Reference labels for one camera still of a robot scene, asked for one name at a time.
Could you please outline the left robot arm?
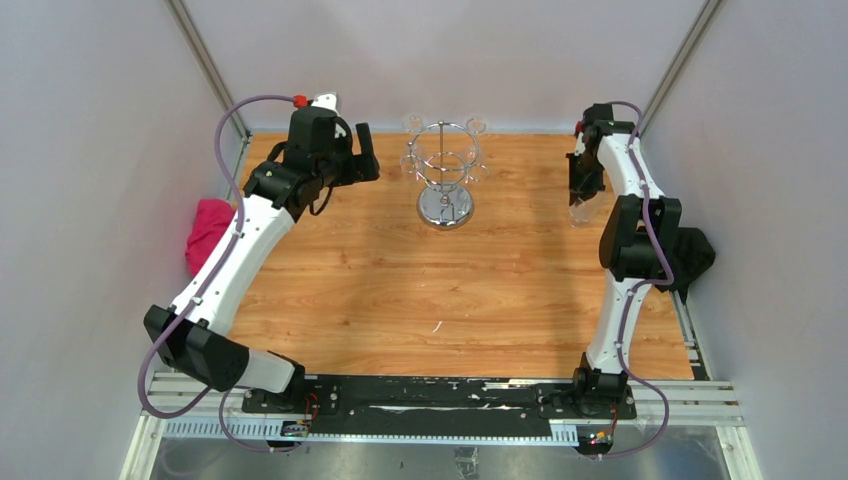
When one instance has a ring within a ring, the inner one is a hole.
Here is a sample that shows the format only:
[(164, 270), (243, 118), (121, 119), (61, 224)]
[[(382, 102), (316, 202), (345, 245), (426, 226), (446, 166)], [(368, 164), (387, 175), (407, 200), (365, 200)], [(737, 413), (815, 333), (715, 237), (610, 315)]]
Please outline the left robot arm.
[(379, 176), (369, 124), (349, 125), (316, 102), (297, 108), (286, 140), (250, 173), (230, 226), (190, 285), (169, 306), (146, 313), (163, 363), (207, 391), (263, 391), (279, 411), (298, 411), (307, 396), (304, 367), (228, 334), (248, 287), (301, 216), (319, 215), (315, 203), (328, 202), (335, 189)]

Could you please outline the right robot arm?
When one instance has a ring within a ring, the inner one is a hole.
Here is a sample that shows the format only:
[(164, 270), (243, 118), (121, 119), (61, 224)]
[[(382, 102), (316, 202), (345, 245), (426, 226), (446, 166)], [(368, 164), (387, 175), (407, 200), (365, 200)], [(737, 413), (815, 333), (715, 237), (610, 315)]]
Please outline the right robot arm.
[(569, 162), (569, 206), (584, 209), (606, 188), (616, 199), (599, 242), (605, 272), (601, 316), (574, 372), (571, 403), (596, 417), (626, 397), (633, 379), (630, 346), (642, 303), (654, 286), (675, 277), (668, 258), (682, 212), (665, 196), (641, 153), (640, 121), (616, 119), (617, 102), (595, 103), (575, 127)]

